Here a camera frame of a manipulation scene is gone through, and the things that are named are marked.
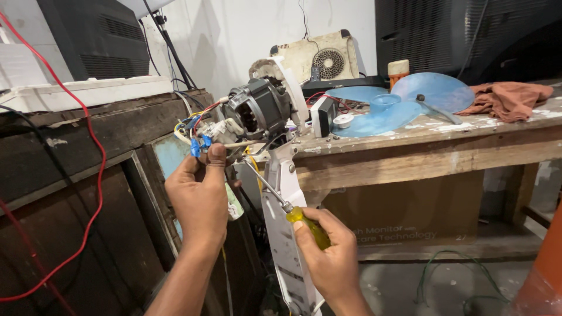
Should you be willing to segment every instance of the small cooling fan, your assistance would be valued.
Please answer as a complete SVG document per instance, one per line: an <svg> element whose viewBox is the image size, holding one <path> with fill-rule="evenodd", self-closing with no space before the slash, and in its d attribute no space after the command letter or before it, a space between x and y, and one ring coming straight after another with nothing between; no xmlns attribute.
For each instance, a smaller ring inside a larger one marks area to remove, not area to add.
<svg viewBox="0 0 562 316"><path fill-rule="evenodd" d="M342 73L345 67L345 58L339 50L325 48L314 56L312 65L320 67L320 78L333 79Z"/></svg>

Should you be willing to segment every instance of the screwdriver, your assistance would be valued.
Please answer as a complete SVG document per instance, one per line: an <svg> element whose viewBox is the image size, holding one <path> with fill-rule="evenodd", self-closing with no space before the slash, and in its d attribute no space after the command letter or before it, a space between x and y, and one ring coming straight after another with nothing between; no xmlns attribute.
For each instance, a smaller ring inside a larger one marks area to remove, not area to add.
<svg viewBox="0 0 562 316"><path fill-rule="evenodd" d="M299 206L293 206L291 203L285 201L285 199L283 199L281 195L279 195L277 191L274 190L269 183L267 183L264 177L262 177L256 169L254 169L253 165L248 160L244 160L244 162L246 163L246 165L248 165L248 167L250 167L250 169L252 169L261 183L263 183L275 196L275 198L281 203L281 208L285 211L285 213L287 213L287 215L285 215L285 218L287 218L289 222L295 223L298 220L303 221L310 228L310 231L314 236L314 240L316 241L318 248L320 248L321 250L324 250L331 245L328 235L320 227L318 227L318 225L316 225L302 213L302 208L300 208Z"/></svg>

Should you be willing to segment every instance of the yellow screwdriver handle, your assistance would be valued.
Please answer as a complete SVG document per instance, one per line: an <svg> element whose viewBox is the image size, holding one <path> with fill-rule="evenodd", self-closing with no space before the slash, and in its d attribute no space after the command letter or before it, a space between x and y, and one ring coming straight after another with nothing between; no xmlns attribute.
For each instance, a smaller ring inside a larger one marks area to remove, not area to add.
<svg viewBox="0 0 562 316"><path fill-rule="evenodd" d="M320 250L324 250L331 245L328 235L314 222L304 216L304 214L302 213L302 208L295 206L293 210L285 217L291 223L295 223L298 220L305 222L305 224L310 228L310 231L312 232L312 235L314 236L316 244L318 245L318 248L320 248Z"/></svg>

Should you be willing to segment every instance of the brown cloth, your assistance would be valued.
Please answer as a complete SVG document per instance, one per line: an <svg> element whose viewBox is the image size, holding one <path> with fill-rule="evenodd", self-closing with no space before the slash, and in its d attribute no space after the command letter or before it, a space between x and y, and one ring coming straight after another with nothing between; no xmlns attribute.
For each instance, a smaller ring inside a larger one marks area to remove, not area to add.
<svg viewBox="0 0 562 316"><path fill-rule="evenodd" d="M545 104L553 91L547 85L521 82L484 83L471 89L476 94L474 103L455 114L489 113L490 117L506 123L527 121L533 108Z"/></svg>

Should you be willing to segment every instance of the cardboard box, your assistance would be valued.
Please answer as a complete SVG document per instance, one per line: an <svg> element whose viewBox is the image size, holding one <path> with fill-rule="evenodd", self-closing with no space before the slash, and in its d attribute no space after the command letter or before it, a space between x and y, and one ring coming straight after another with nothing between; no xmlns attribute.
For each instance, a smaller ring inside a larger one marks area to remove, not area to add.
<svg viewBox="0 0 562 316"><path fill-rule="evenodd" d="M332 190L323 206L358 246L464 245L476 241L484 170Z"/></svg>

